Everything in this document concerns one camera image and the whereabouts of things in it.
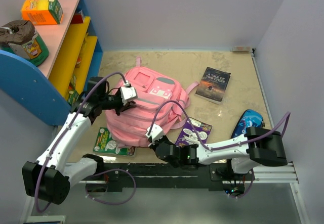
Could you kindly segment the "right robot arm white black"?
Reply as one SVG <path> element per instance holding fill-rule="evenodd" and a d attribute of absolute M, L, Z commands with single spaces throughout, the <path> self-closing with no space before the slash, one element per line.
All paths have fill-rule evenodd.
<path fill-rule="evenodd" d="M 229 140 L 185 147 L 169 141 L 156 124 L 147 130 L 145 136 L 156 157 L 173 167 L 210 165 L 219 160 L 229 160 L 225 173 L 231 180 L 237 180 L 259 165 L 281 167 L 288 164 L 281 133 L 273 129 L 249 127 L 245 134 Z"/>

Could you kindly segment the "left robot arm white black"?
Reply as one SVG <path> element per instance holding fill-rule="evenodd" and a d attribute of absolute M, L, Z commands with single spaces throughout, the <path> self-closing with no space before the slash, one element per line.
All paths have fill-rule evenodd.
<path fill-rule="evenodd" d="M 103 158 L 93 154 L 68 166 L 67 160 L 77 142 L 94 123 L 102 111 L 112 110 L 116 115 L 135 107 L 136 90 L 125 79 L 113 94 L 105 77 L 93 77 L 87 92 L 81 94 L 71 107 L 66 121 L 48 148 L 34 161 L 22 167 L 26 194 L 51 204 L 61 204 L 70 189 L 80 181 L 91 177 L 101 179 L 105 174 Z"/>

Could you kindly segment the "pink student backpack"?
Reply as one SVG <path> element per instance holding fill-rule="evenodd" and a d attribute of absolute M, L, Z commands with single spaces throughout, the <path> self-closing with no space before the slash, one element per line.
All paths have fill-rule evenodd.
<path fill-rule="evenodd" d="M 136 89 L 138 98 L 134 108 L 120 115 L 114 110 L 105 112 L 107 128 L 115 141 L 126 146 L 147 147 L 149 141 L 145 134 L 152 123 L 159 125 L 164 133 L 184 126 L 187 118 L 182 110 L 190 105 L 189 93 L 198 82 L 184 89 L 177 80 L 141 66 L 140 57 L 125 79 Z"/>

